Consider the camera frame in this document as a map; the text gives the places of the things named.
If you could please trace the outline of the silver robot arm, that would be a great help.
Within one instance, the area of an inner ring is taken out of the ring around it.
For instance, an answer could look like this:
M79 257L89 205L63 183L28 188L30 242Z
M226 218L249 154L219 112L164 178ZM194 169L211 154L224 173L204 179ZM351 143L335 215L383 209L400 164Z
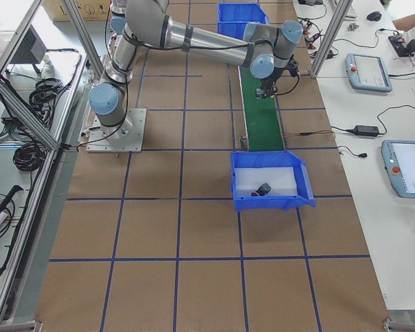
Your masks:
M133 130L122 103L127 100L133 63L141 48L193 51L247 68L261 82L256 90L260 99L277 94L277 80L294 63L293 53L303 34L297 21L285 21L280 27L250 22L243 37L236 39L174 21L167 14L168 5L168 1L128 1L124 7L122 37L100 83L89 93L103 140L124 140Z

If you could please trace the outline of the person's hand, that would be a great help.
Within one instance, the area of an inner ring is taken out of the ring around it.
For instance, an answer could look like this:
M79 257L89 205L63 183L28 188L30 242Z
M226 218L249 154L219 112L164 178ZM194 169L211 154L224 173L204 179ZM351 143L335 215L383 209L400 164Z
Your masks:
M415 14L393 20L393 24L397 30L408 31L415 27Z

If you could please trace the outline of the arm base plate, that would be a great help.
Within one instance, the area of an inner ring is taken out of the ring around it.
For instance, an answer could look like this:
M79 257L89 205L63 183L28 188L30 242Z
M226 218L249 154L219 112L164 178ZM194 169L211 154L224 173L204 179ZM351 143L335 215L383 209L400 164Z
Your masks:
M90 133L86 150L89 153L124 153L142 151L147 109L128 109L121 128L106 127L94 117L94 126L99 127Z

